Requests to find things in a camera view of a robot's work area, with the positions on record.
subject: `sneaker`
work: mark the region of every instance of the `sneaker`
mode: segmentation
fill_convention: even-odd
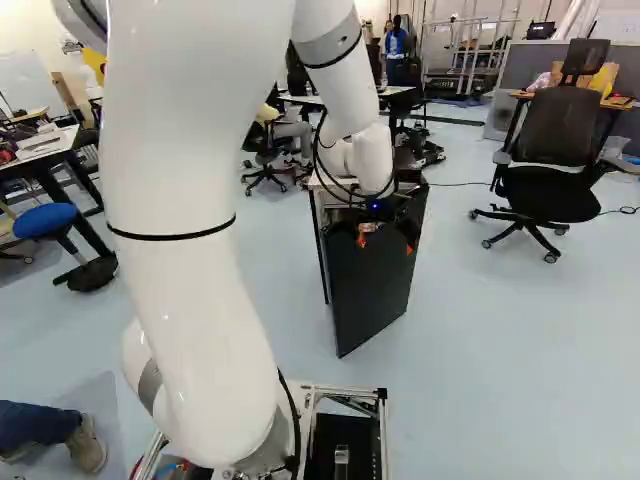
[[[85,473],[97,473],[107,461],[107,446],[96,437],[91,415],[83,413],[82,423],[65,442],[71,460]]]

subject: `office chair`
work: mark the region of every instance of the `office chair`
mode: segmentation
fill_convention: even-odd
[[[5,203],[0,202],[0,209],[5,213],[3,218],[3,232],[12,233],[17,241],[3,245],[10,248],[24,240],[57,240],[73,257],[79,258],[78,249],[67,238],[77,210],[67,203],[46,203],[27,210],[20,216],[16,215]],[[22,260],[24,263],[33,263],[33,258],[25,255],[16,255],[0,252],[0,258]]]
[[[6,213],[9,213],[6,205],[1,204],[0,207]],[[69,290],[92,292],[107,285],[113,279],[113,269],[110,270],[110,265],[87,262],[78,251],[78,248],[67,237],[77,215],[80,215],[80,213],[74,205],[69,203],[38,205],[14,219],[13,235],[19,240],[57,241],[76,259],[80,266],[55,278],[53,284],[57,286],[66,282]],[[27,261],[27,258],[29,257],[24,259],[25,263],[33,261],[33,259]]]
[[[555,263],[561,253],[538,227],[561,236],[570,223],[587,222],[600,213],[591,187],[610,168],[597,158],[600,146],[595,130],[601,94],[575,85],[578,76],[600,70],[608,46],[608,40],[572,40],[560,85],[536,92],[515,142],[495,153],[491,190],[510,206],[492,204],[492,212],[474,209],[469,218],[482,216],[511,225],[483,240],[484,248],[525,229],[547,249],[544,260]]]
[[[258,122],[253,122],[249,133],[244,140],[242,149],[245,152],[255,152],[256,163],[262,166],[262,170],[254,173],[248,173],[240,177],[240,181],[244,184],[247,180],[253,178],[253,182],[247,185],[245,195],[251,196],[251,190],[264,180],[270,180],[280,185],[280,191],[285,193],[287,186],[277,178],[276,174],[288,174],[291,168],[277,169],[273,168],[270,163],[275,161],[280,154],[291,154],[293,151],[293,137],[273,138],[274,122],[265,122],[265,127]]]
[[[411,134],[419,133],[422,137],[427,137],[429,131],[425,128],[427,117],[427,100],[424,95],[424,87],[421,79],[421,63],[419,59],[407,59],[406,61],[396,65],[395,78],[398,86],[415,87],[406,92],[397,93],[390,97],[389,111],[392,117],[400,120],[400,127],[392,122],[391,138],[395,142],[398,133]],[[405,127],[404,121],[411,115],[413,110],[422,107],[422,129],[410,129]]]

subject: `stool leg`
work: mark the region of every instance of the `stool leg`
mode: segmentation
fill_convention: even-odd
[[[58,235],[56,240],[62,247],[71,254],[73,258],[75,258],[80,265],[86,265],[87,259],[78,251],[78,248],[73,244],[69,237],[66,235]]]

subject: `chair backrest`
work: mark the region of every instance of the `chair backrest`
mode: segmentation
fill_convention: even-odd
[[[424,100],[422,86],[422,65],[420,59],[408,58],[396,66],[396,85],[415,87],[413,90],[397,93],[391,101],[391,108],[398,118],[409,115],[413,108]]]
[[[595,75],[600,71],[609,53],[610,40],[573,38],[562,64],[562,82],[573,77],[573,84],[580,75]]]
[[[595,160],[594,131],[600,92],[578,87],[536,92],[511,154],[517,162],[589,166]]]

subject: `black office chair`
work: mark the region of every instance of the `black office chair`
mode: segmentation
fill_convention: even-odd
[[[600,97],[597,91],[574,86],[536,93],[515,145],[509,153],[499,151],[494,156],[495,192],[510,207],[492,204],[492,212],[469,212],[472,220],[483,216],[511,222],[502,233],[483,240],[484,248],[524,228],[548,250],[544,260],[555,263],[560,251],[538,227],[564,235],[569,223],[586,222],[600,213],[600,203],[591,191]]]
[[[250,197],[251,190],[264,180],[271,180],[280,185],[282,193],[288,190],[287,186],[275,175],[288,174],[291,172],[291,168],[277,169],[273,168],[270,163],[275,161],[281,154],[289,155],[293,152],[293,137],[273,138],[273,122],[265,122],[265,128],[258,122],[253,122],[245,137],[242,149],[245,152],[255,152],[256,163],[262,166],[262,170],[240,177],[240,181],[243,184],[247,183],[250,178],[254,179],[245,189],[247,197]]]
[[[429,135],[429,131],[426,129],[426,116],[427,116],[427,100],[424,95],[424,87],[422,84],[422,66],[419,59],[407,59],[406,61],[398,64],[395,70],[395,78],[398,86],[402,87],[415,87],[412,90],[406,92],[397,93],[390,97],[389,111],[390,115],[400,120],[400,127],[392,122],[391,138],[395,140],[395,136],[398,133],[417,133],[423,138]],[[411,112],[422,107],[422,128],[411,129],[404,125],[404,121],[409,118]]]

